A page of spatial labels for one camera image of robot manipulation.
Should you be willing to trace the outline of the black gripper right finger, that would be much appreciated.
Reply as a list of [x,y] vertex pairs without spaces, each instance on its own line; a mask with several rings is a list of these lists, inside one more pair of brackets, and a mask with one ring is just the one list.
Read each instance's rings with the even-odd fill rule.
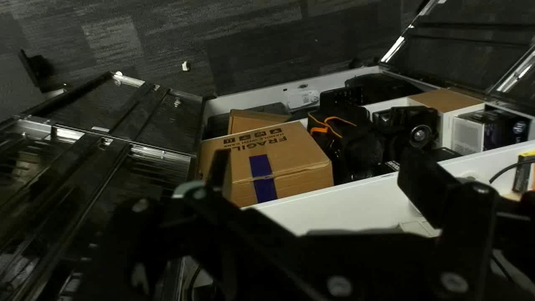
[[492,248],[531,275],[533,213],[489,183],[459,180],[419,148],[400,153],[397,186],[439,228],[427,267],[436,301],[533,301],[524,285],[491,270]]

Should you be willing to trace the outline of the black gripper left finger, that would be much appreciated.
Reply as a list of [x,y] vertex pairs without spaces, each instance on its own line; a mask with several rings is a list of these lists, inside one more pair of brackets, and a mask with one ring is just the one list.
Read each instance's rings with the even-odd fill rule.
[[290,260],[298,238],[255,208],[240,208],[201,181],[168,200],[118,205],[81,280],[81,301],[155,301],[166,263],[190,257],[222,301],[310,301],[312,285]]

